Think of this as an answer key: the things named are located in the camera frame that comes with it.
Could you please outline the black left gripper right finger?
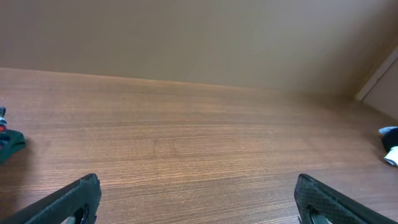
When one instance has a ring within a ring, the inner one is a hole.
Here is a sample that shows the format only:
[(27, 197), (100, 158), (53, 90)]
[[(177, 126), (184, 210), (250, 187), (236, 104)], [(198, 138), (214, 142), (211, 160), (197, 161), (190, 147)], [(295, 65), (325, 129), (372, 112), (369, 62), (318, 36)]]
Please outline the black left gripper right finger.
[(301, 224), (397, 224), (307, 174), (298, 176), (294, 199)]

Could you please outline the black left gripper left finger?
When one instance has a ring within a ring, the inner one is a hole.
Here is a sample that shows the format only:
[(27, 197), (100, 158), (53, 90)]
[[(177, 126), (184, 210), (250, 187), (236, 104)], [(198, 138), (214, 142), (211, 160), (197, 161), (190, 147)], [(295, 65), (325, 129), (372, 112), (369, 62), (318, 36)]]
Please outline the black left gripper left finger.
[(94, 224), (100, 205), (97, 175), (87, 174), (58, 191), (1, 220), (1, 224), (76, 223)]

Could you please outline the black t-shirt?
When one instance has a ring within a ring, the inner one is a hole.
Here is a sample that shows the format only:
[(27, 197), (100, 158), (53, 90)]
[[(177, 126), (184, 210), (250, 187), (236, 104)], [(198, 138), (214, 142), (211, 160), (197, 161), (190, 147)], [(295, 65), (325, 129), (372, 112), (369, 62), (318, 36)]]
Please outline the black t-shirt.
[(393, 147), (397, 146), (397, 128), (391, 129), (386, 134), (382, 136), (382, 145), (386, 152), (389, 152)]

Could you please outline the white crumpled cloth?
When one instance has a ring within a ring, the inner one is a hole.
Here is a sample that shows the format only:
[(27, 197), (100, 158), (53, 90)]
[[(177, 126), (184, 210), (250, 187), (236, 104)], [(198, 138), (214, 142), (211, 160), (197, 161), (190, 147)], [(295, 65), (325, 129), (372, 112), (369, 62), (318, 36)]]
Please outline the white crumpled cloth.
[[(386, 134), (388, 131), (394, 128), (397, 128), (397, 126), (388, 126), (385, 128), (381, 128), (379, 130), (381, 138), (383, 134)], [(392, 166), (397, 166), (397, 146), (393, 147), (389, 152), (387, 152), (386, 156), (384, 157), (384, 160)]]

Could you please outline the dark green folded cloth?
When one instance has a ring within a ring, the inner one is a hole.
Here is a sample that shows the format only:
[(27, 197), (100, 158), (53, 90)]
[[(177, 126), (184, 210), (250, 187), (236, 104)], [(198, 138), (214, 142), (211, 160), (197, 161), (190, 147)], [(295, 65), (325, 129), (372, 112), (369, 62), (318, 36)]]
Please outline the dark green folded cloth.
[(1, 164), (5, 163), (14, 153), (25, 148), (25, 137), (21, 132), (7, 129), (1, 133)]

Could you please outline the plaid folded shirt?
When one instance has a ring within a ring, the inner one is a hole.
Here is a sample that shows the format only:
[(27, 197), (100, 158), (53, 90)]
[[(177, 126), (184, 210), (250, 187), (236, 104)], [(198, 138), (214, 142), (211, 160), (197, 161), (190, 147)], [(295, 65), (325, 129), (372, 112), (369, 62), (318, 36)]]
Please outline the plaid folded shirt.
[(5, 107), (1, 107), (1, 147), (5, 146), (9, 140), (9, 136), (6, 134), (7, 121), (4, 119), (5, 114)]

